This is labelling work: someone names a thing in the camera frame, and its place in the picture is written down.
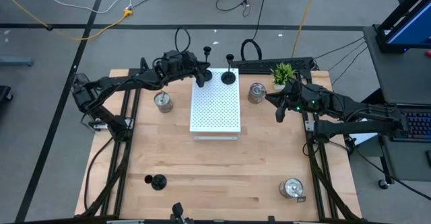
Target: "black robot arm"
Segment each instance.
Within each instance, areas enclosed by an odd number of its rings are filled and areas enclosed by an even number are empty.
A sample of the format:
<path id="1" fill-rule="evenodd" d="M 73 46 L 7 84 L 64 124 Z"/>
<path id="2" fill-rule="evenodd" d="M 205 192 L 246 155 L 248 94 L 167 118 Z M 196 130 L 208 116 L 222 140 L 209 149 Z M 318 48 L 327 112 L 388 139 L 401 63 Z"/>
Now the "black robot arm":
<path id="1" fill-rule="evenodd" d="M 293 79 L 281 92 L 265 97 L 277 111 L 276 120 L 282 122 L 286 110 L 309 112 L 319 116 L 328 115 L 344 122 L 317 120 L 306 122 L 306 130 L 320 143 L 343 133 L 382 133 L 399 136 L 407 131 L 405 116 L 391 106 L 370 105 L 353 101 L 347 96 L 333 93 L 320 85 L 303 84 Z M 365 122 L 348 122 L 352 117 L 367 118 Z"/>
<path id="2" fill-rule="evenodd" d="M 140 73 L 125 77 L 103 77 L 97 81 L 89 81 L 85 75 L 78 74 L 73 80 L 73 98 L 79 110 L 106 123 L 111 135 L 117 141 L 129 138 L 129 126 L 122 116 L 115 116 L 107 110 L 103 103 L 116 91 L 144 88 L 160 90 L 170 82 L 185 77 L 195 77 L 199 87 L 212 78 L 208 70 L 208 62 L 199 62 L 189 51 L 165 52 L 163 57 L 154 61 L 149 69 L 145 60 L 141 61 Z"/>

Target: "white cable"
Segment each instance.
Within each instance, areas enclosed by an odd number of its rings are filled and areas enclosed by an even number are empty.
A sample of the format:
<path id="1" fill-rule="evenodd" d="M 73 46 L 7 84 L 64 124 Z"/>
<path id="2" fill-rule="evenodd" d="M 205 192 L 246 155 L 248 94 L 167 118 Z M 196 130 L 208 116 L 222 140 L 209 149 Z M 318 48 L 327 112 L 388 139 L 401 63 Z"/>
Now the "white cable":
<path id="1" fill-rule="evenodd" d="M 95 12 L 95 13 L 106 13 L 106 12 L 108 12 L 108 11 L 112 8 L 112 6 L 114 6 L 114 5 L 115 5 L 115 3 L 116 3 L 117 1 L 120 1 L 120 0 L 116 0 L 116 1 L 114 1 L 114 3 L 112 3 L 112 5 L 110 5 L 110 7 L 109 7 L 106 11 L 95 11 L 95 10 L 93 10 L 93 9 L 89 8 L 89 7 L 78 6 L 78 5 L 70 5 L 70 4 L 62 3 L 62 2 L 60 2 L 60 1 L 58 1 L 58 0 L 53 0 L 53 1 L 55 1 L 55 2 L 59 3 L 60 5 L 64 5 L 64 6 L 69 6 L 69 7 L 79 8 L 79 9 L 87 9 L 87 10 L 89 10 L 89 11 L 93 11 L 93 12 Z M 132 8 L 132 0 L 128 0 L 128 1 L 129 1 L 129 6 L 128 6 L 128 7 Z"/>

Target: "computer monitor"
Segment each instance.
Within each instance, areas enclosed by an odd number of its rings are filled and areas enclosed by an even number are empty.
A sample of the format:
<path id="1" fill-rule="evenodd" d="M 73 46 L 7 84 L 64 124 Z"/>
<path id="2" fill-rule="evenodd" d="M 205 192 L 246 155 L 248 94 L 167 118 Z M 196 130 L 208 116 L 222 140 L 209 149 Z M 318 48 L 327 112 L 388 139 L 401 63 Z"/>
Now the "computer monitor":
<path id="1" fill-rule="evenodd" d="M 375 28 L 378 46 L 383 53 L 431 48 L 431 0 L 404 0 Z"/>

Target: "small succulent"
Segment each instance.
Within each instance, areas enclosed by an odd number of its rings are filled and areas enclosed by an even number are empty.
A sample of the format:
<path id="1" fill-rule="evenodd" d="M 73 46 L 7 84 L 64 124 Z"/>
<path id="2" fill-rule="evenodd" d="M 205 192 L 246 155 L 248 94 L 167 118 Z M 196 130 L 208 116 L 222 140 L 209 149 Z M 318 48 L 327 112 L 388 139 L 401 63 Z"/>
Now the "small succulent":
<path id="1" fill-rule="evenodd" d="M 271 69 L 275 85 L 285 85 L 288 79 L 295 77 L 296 71 L 290 64 L 280 63 L 275 70 Z"/>

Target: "metal can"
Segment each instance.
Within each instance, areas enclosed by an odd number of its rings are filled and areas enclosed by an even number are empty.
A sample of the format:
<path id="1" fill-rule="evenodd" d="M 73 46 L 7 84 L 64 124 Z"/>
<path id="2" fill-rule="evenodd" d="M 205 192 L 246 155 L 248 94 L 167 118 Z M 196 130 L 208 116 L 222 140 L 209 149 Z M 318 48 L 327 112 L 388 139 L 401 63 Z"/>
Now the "metal can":
<path id="1" fill-rule="evenodd" d="M 254 83 L 250 86 L 250 90 L 248 91 L 248 100 L 252 104 L 258 104 L 263 100 L 266 93 L 265 86 L 261 83 Z"/>
<path id="2" fill-rule="evenodd" d="M 301 181 L 295 178 L 290 178 L 280 183 L 279 190 L 280 194 L 285 198 L 301 198 L 304 194 Z"/>
<path id="3" fill-rule="evenodd" d="M 170 96 L 168 95 L 168 93 L 166 93 L 164 91 L 162 91 L 162 92 L 156 94 L 156 96 L 154 96 L 154 103 L 156 103 L 156 105 L 159 108 L 159 111 L 161 113 L 168 113 L 174 107 L 174 103 L 172 103 Z"/>

